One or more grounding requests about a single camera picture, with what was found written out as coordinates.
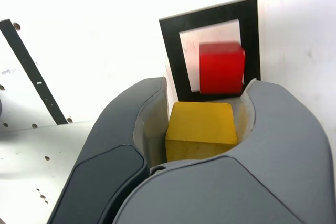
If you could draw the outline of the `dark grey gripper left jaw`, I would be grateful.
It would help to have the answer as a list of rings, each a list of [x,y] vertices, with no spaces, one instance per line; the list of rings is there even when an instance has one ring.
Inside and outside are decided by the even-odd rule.
[[[74,164],[50,223],[113,223],[129,194],[166,162],[164,77],[127,88],[101,112]]]

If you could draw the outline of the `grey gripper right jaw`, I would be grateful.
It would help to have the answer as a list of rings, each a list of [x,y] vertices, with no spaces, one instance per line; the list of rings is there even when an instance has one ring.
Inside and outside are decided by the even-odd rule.
[[[248,135],[212,158],[177,161],[138,186],[115,223],[335,223],[329,140],[284,87],[245,89]]]

